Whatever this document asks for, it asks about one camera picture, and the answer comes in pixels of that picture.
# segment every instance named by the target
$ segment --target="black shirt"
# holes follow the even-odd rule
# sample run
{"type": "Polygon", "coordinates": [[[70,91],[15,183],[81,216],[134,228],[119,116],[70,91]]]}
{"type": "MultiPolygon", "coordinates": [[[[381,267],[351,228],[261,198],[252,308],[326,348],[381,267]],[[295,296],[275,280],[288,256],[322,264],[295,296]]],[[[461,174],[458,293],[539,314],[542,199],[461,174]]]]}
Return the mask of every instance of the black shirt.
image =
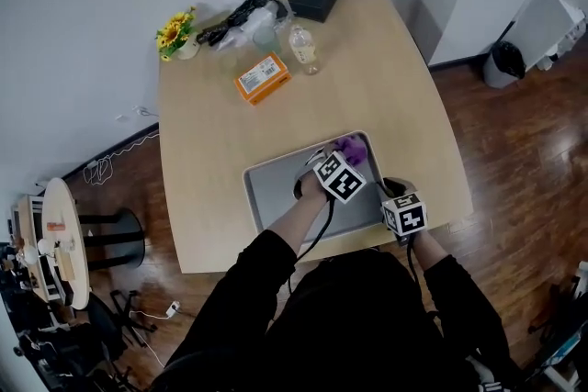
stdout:
{"type": "Polygon", "coordinates": [[[152,390],[478,390],[472,354],[496,380],[515,380],[500,317],[453,257],[424,274],[444,336],[407,270],[376,250],[321,262],[268,329],[295,262],[279,236],[262,232],[152,390]]]}

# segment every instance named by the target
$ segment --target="glass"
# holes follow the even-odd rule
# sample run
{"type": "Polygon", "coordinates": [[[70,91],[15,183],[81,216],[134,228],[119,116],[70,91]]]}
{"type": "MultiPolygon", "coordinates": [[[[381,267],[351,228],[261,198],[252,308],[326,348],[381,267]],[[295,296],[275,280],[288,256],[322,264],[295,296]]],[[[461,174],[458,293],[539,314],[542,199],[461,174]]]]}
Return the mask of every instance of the glass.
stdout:
{"type": "Polygon", "coordinates": [[[282,48],[273,27],[259,27],[254,33],[254,43],[264,54],[269,54],[273,51],[279,56],[282,53],[282,48]]]}

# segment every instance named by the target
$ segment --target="purple cloth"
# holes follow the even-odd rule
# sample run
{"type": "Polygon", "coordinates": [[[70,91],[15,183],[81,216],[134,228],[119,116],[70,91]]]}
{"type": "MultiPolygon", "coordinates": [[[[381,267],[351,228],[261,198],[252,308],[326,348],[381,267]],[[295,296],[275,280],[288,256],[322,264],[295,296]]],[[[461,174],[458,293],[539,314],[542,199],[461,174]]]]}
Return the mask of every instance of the purple cloth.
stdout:
{"type": "Polygon", "coordinates": [[[366,143],[358,136],[345,136],[334,142],[336,151],[341,151],[350,165],[357,167],[368,156],[366,143]]]}

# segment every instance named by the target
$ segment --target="black sleeve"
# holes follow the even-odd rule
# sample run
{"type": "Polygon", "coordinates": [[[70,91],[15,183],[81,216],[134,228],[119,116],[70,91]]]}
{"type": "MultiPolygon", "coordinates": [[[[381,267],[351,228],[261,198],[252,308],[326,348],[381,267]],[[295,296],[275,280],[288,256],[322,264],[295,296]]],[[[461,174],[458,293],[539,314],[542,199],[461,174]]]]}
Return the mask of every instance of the black sleeve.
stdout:
{"type": "Polygon", "coordinates": [[[461,357],[479,350],[496,380],[513,386],[520,370],[510,358],[501,318],[469,273],[448,256],[426,270],[424,279],[448,346],[461,357]]]}
{"type": "Polygon", "coordinates": [[[264,230],[238,257],[198,313],[167,364],[197,351],[254,348],[276,313],[276,294],[294,272],[296,253],[264,230]]]}

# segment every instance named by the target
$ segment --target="white label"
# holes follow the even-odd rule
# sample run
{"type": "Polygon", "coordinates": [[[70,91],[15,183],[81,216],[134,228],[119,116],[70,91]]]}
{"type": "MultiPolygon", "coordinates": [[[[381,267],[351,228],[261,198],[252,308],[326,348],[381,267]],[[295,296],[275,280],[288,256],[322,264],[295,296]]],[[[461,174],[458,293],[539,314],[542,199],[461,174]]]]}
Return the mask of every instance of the white label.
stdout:
{"type": "Polygon", "coordinates": [[[274,75],[279,73],[279,67],[273,58],[265,58],[257,64],[251,71],[244,73],[239,77],[239,82],[247,94],[251,94],[255,88],[263,82],[268,81],[274,75]]]}
{"type": "Polygon", "coordinates": [[[294,51],[296,59],[302,64],[308,64],[309,62],[314,62],[314,60],[316,60],[313,44],[296,48],[292,47],[292,50],[294,51]]]}

